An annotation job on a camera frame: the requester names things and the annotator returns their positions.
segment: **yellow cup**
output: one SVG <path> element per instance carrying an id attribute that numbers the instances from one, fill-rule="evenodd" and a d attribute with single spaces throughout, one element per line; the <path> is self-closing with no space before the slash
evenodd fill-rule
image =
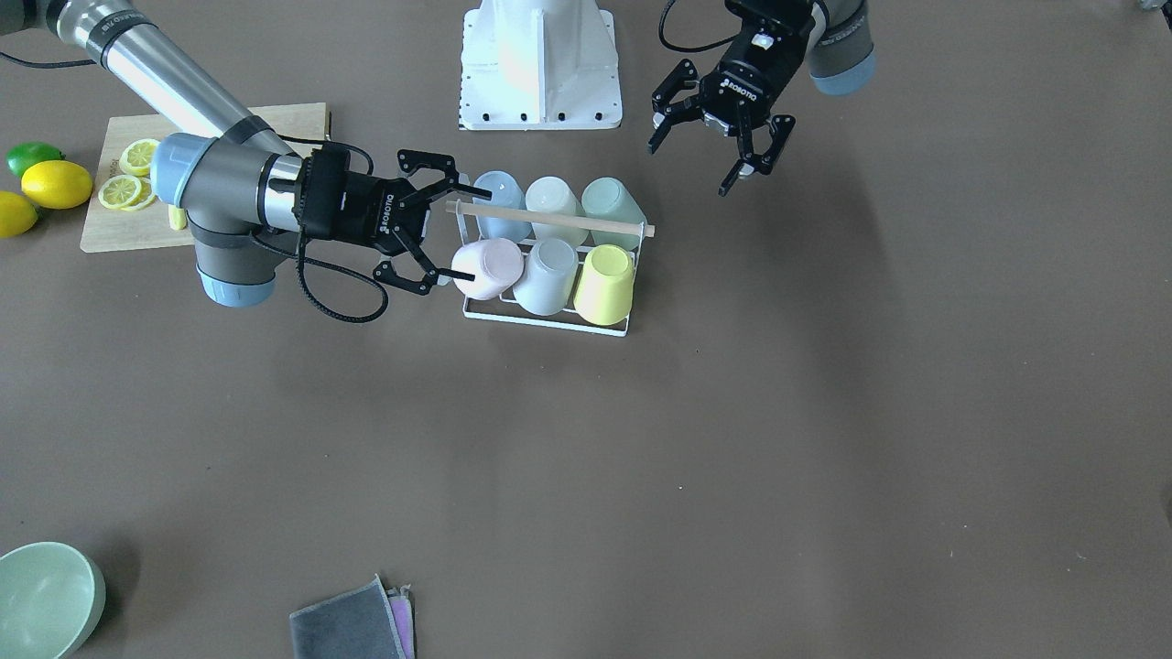
<path id="1" fill-rule="evenodd" d="M 599 245 L 586 254 L 574 311 L 593 325 L 614 325 L 631 313 L 635 263 L 626 250 Z"/>

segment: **lime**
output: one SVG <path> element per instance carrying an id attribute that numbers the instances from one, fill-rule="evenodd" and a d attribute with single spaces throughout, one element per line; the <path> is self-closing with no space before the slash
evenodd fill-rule
<path id="1" fill-rule="evenodd" d="M 166 219 L 171 223 L 171 229 L 183 231 L 188 227 L 188 211 L 179 206 L 166 206 Z"/>
<path id="2" fill-rule="evenodd" d="M 132 142 L 118 157 L 118 168 L 123 174 L 146 176 L 150 174 L 150 159 L 155 156 L 158 140 L 138 140 Z"/>
<path id="3" fill-rule="evenodd" d="M 0 238 L 11 238 L 36 224 L 36 209 L 15 192 L 0 190 Z"/>
<path id="4" fill-rule="evenodd" d="M 25 176 L 25 171 L 36 163 L 63 159 L 66 157 L 61 154 L 61 149 L 45 142 L 25 142 L 8 150 L 8 169 L 16 175 L 16 178 Z"/>
<path id="5" fill-rule="evenodd" d="M 111 177 L 97 189 L 97 201 L 111 211 L 124 209 L 143 193 L 143 179 L 129 174 Z"/>
<path id="6" fill-rule="evenodd" d="M 89 199 L 94 179 L 80 164 L 45 161 L 25 170 L 20 189 L 34 204 L 47 209 L 71 209 Z"/>
<path id="7" fill-rule="evenodd" d="M 155 203 L 155 199 L 156 199 L 156 197 L 155 197 L 155 190 L 151 189 L 150 178 L 145 178 L 145 177 L 139 176 L 138 177 L 138 182 L 143 184 L 142 192 L 138 192 L 138 196 L 132 202 L 130 202 L 130 205 L 129 206 L 123 206 L 122 210 L 124 210 L 124 211 L 141 211 L 141 210 L 145 209 L 146 206 L 151 205 L 152 203 Z"/>

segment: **lemon slice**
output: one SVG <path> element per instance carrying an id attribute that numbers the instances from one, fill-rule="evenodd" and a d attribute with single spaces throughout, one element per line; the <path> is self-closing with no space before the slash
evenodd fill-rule
<path id="1" fill-rule="evenodd" d="M 150 159 L 155 156 L 158 140 L 138 140 L 132 142 L 118 157 L 118 168 L 131 176 L 150 174 Z"/>
<path id="2" fill-rule="evenodd" d="M 143 191 L 138 193 L 138 198 L 130 202 L 129 205 L 122 206 L 124 211 L 141 211 L 146 206 L 155 203 L 157 198 L 155 196 L 155 190 L 150 185 L 150 178 L 138 177 L 138 181 L 143 184 Z"/>
<path id="3" fill-rule="evenodd" d="M 171 229 L 183 231 L 188 227 L 188 211 L 179 206 L 166 206 L 166 219 L 171 223 Z"/>
<path id="4" fill-rule="evenodd" d="M 143 179 L 129 174 L 111 177 L 97 189 L 97 201 L 110 210 L 120 210 L 138 201 Z"/>

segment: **bowl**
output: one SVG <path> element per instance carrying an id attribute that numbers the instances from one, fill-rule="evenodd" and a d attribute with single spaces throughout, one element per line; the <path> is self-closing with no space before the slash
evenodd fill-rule
<path id="1" fill-rule="evenodd" d="M 89 638 L 105 580 L 76 549 L 39 542 L 0 557 L 0 657 L 61 659 Z"/>

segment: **brown tabletop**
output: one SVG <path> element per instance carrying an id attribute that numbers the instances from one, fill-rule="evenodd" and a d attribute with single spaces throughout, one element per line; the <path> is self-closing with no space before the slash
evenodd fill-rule
<path id="1" fill-rule="evenodd" d="M 97 561 L 83 659 L 287 658 L 289 612 L 375 572 L 413 584 L 423 659 L 1168 657 L 1172 34 L 1134 5 L 877 0 L 875 79 L 799 73 L 782 163 L 722 199 L 732 141 L 645 149 L 660 2 L 602 4 L 619 129 L 485 134 L 456 125 L 475 2 L 142 0 L 384 176 L 401 148 L 614 176 L 659 235 L 611 338 L 466 320 L 454 287 L 348 326 L 288 265 L 223 308 L 191 249 L 87 254 L 54 212 L 0 242 L 0 552 Z M 675 12 L 679 42 L 737 27 Z M 96 67 L 0 75 L 0 145 L 91 170 L 151 111 Z M 450 259 L 454 216 L 425 246 Z"/>

